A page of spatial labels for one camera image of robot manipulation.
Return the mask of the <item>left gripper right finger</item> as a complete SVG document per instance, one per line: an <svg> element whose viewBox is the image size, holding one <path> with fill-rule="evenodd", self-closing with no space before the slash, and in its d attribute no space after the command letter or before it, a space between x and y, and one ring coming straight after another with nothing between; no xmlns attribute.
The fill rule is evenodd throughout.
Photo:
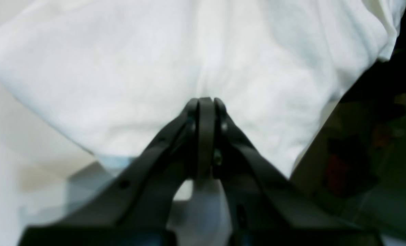
<svg viewBox="0 0 406 246"><path fill-rule="evenodd" d="M253 146L219 98L212 173L232 225L228 246L382 246L378 232L345 225L305 197Z"/></svg>

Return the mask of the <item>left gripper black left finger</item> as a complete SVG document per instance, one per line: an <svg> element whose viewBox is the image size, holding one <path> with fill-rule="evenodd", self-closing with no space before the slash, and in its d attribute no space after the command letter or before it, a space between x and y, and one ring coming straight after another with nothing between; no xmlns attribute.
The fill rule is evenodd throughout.
<svg viewBox="0 0 406 246"><path fill-rule="evenodd" d="M175 193L209 172L209 100L191 99L94 199L48 226L29 227L20 246L176 246L167 221Z"/></svg>

